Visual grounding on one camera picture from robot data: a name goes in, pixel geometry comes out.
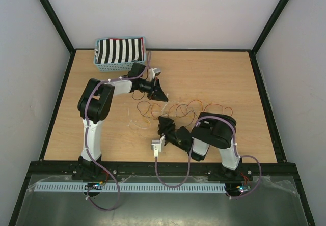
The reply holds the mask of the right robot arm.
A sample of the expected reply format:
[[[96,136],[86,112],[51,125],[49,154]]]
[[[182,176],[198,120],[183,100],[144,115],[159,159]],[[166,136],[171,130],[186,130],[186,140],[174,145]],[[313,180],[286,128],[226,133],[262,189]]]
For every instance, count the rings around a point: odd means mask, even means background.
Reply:
[[[205,159],[211,146],[218,148],[223,165],[223,175],[233,180],[240,175],[241,157],[236,151],[236,120],[228,115],[201,112],[194,127],[189,131],[182,126],[176,129],[173,119],[158,117],[158,135],[165,143],[190,154],[195,161]]]

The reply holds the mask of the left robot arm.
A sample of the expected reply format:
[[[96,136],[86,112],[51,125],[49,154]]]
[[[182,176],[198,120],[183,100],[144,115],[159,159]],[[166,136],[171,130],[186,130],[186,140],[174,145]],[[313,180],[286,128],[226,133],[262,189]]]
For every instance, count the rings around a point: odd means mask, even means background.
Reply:
[[[134,63],[127,75],[102,81],[91,78],[88,81],[77,105],[84,126],[84,145],[78,162],[84,165],[84,173],[90,179],[98,178],[102,172],[101,165],[96,162],[101,159],[102,123],[110,112],[113,97],[137,90],[146,93],[149,100],[168,102],[158,79],[160,73],[158,68]]]

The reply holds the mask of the white zip tie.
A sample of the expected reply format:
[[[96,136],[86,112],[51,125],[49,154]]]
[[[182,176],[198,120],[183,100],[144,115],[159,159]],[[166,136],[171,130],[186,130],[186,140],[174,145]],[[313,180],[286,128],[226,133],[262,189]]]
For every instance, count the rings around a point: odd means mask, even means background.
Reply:
[[[165,114],[165,108],[169,103],[169,99],[167,100],[167,102],[164,104],[163,108],[161,109],[160,115],[164,115]]]

